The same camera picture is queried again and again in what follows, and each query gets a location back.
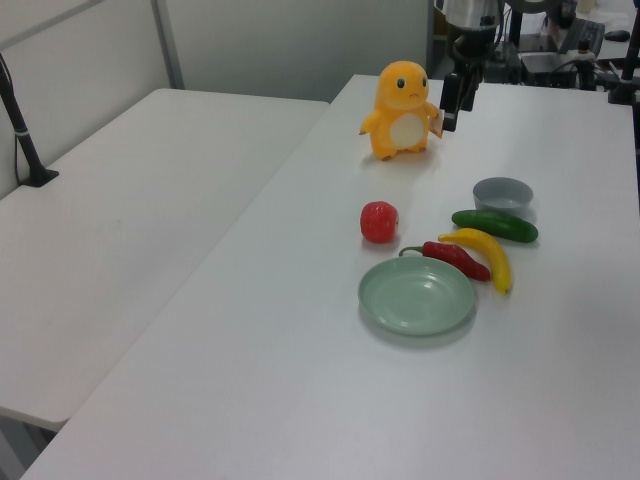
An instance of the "toy's foot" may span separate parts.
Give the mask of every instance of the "toy's foot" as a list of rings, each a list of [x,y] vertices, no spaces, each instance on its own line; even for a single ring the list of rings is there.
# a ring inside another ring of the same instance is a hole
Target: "toy's foot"
[[[389,160],[395,157],[398,151],[391,148],[377,148],[373,150],[373,153],[375,153],[376,157],[380,160]]]
[[[417,152],[424,152],[426,149],[427,149],[427,142],[420,142],[419,144],[409,148],[408,150],[410,152],[417,153]]]

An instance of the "chili pepper stem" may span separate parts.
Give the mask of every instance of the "chili pepper stem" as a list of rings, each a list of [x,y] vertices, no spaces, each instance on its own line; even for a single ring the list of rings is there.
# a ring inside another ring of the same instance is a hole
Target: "chili pepper stem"
[[[422,253],[422,247],[406,247],[400,250],[400,256],[402,256],[402,254],[407,250],[413,250],[414,252]]]

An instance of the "toy's white belly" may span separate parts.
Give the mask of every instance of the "toy's white belly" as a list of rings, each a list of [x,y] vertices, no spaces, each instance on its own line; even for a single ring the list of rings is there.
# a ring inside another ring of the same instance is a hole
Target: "toy's white belly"
[[[391,140],[400,148],[414,146],[422,140],[423,136],[422,120],[413,113],[405,113],[391,125]]]

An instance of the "yellow banana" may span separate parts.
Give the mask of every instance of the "yellow banana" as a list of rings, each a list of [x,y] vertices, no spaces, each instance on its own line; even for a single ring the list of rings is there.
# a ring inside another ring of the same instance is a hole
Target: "yellow banana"
[[[475,228],[461,228],[457,232],[440,235],[438,240],[473,248],[487,257],[491,265],[493,286],[500,293],[509,293],[511,290],[509,259],[498,241],[491,235]]]

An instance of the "green cucumber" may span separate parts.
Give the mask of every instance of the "green cucumber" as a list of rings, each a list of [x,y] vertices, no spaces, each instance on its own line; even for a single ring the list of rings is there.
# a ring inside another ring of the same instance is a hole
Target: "green cucumber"
[[[530,243],[538,238],[538,229],[521,218],[489,210],[462,210],[451,216],[461,228],[475,228],[494,237]]]

